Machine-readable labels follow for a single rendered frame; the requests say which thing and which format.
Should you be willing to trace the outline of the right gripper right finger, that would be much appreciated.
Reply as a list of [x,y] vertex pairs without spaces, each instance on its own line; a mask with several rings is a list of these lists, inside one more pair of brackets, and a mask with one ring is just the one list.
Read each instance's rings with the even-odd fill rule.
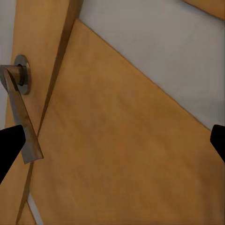
[[225,162],[225,127],[221,125],[214,125],[211,136],[210,142],[217,150],[218,154]]

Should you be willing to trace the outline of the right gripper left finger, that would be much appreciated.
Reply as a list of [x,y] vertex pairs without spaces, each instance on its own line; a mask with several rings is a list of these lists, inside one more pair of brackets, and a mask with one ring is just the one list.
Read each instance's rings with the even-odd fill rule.
[[22,125],[0,131],[0,184],[26,142]]

